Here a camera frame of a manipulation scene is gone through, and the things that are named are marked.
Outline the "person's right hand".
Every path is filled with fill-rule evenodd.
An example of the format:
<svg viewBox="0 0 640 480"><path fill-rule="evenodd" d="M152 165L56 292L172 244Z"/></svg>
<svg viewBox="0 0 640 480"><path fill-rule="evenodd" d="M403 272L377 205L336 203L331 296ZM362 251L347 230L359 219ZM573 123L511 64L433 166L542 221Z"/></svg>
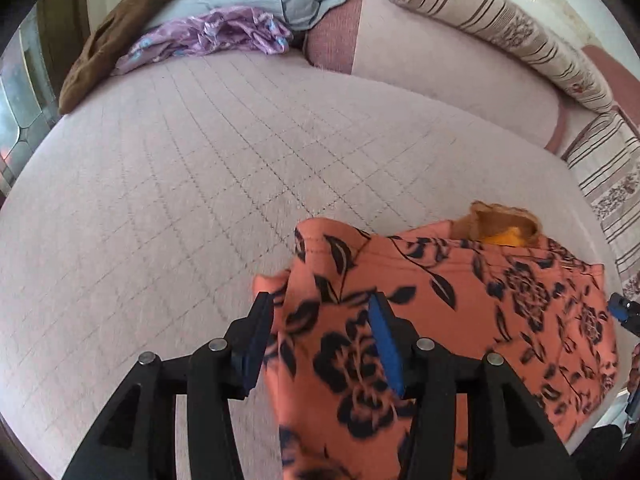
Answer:
<svg viewBox="0 0 640 480"><path fill-rule="evenodd" d="M631 366L626 382L626 389L632 396L639 388L640 382L640 344L636 344L631 356Z"/></svg>

